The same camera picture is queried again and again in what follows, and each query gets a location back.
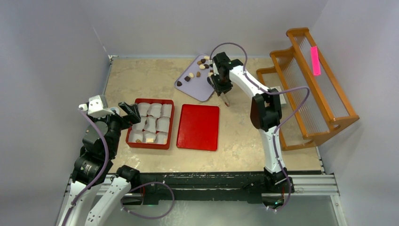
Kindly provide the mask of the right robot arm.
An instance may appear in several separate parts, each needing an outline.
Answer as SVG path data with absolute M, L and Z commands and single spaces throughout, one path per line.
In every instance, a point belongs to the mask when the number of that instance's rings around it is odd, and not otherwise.
M 210 67 L 213 71 L 207 80 L 226 106 L 230 106 L 226 93 L 234 85 L 251 99 L 250 120 L 260 133 L 265 155 L 265 188 L 271 192 L 292 192 L 292 181 L 282 159 L 279 143 L 282 110 L 278 90 L 267 88 L 257 81 L 240 60 L 229 59 L 225 52 L 212 57 Z

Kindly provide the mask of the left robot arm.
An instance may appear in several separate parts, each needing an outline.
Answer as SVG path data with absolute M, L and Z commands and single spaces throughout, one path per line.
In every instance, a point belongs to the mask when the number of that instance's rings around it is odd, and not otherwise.
M 68 203 L 60 226 L 103 226 L 122 197 L 140 188 L 140 172 L 123 165 L 108 190 L 93 203 L 113 165 L 121 131 L 141 121 L 137 104 L 120 102 L 119 107 L 125 116 L 120 116 L 100 99 L 92 99 L 78 107 L 90 125 L 82 139 L 80 156 L 74 163 Z

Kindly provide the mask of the black metal tongs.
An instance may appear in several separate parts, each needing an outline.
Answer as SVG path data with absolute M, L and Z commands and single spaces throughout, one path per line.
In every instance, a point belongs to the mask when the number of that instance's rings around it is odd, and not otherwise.
M 230 106 L 230 101 L 224 93 L 220 94 L 220 98 L 227 107 Z

